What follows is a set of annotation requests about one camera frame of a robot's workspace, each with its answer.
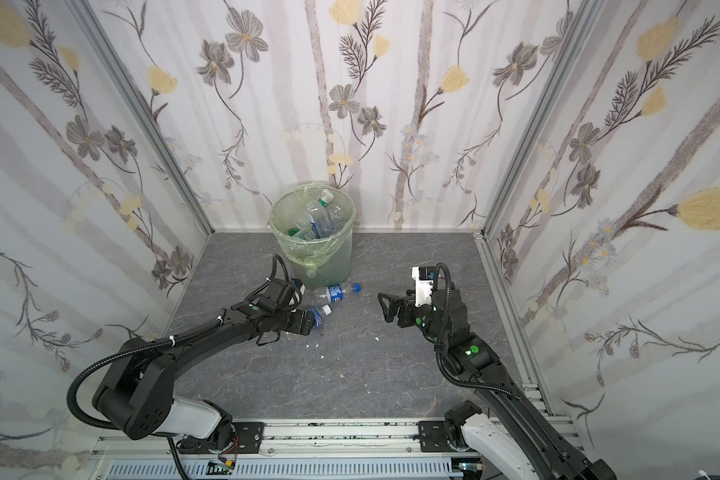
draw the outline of green trash bin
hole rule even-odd
[[[320,197],[323,190],[330,190],[332,204],[340,206],[345,223],[342,231],[328,238],[302,240],[288,235],[294,219],[304,211],[310,200]],[[349,276],[352,266],[352,228],[357,210],[355,202],[341,190],[325,184],[299,185],[283,196],[272,207],[269,225],[277,237],[280,248],[293,264],[292,276],[301,279],[309,288],[336,285]]]

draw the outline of white bottle cap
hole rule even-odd
[[[333,200],[333,192],[326,188],[320,194],[320,198],[322,198],[327,204],[329,204],[331,203],[331,200]]]

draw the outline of gray tabletop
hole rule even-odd
[[[170,331],[239,302],[269,275],[279,252],[271,234],[212,235]],[[413,288],[412,266],[437,262],[448,265],[472,330],[518,379],[471,234],[355,234],[349,280],[362,292],[335,303],[322,331],[232,346],[185,373],[174,393],[207,398],[237,418],[426,417],[442,416],[463,399],[481,404],[441,376],[432,344],[418,329],[385,323],[376,300],[378,292],[403,295]]]

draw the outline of wastebasket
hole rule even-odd
[[[342,208],[344,228],[328,238],[302,240],[289,236],[294,219],[304,211],[310,200],[320,197],[323,190],[330,190],[332,204]],[[336,285],[349,276],[352,260],[352,228],[357,211],[355,202],[341,190],[325,184],[306,184],[294,188],[272,207],[269,225],[277,237],[280,248],[293,264],[292,276],[301,279],[309,288]]]

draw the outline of wallpaper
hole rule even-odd
[[[298,184],[357,225],[478,228],[558,57],[568,0],[91,0],[216,228]]]
[[[205,241],[107,79],[62,2],[0,1],[0,478],[79,475],[67,387],[161,336]]]
[[[490,243],[620,478],[720,475],[720,2],[607,2]]]

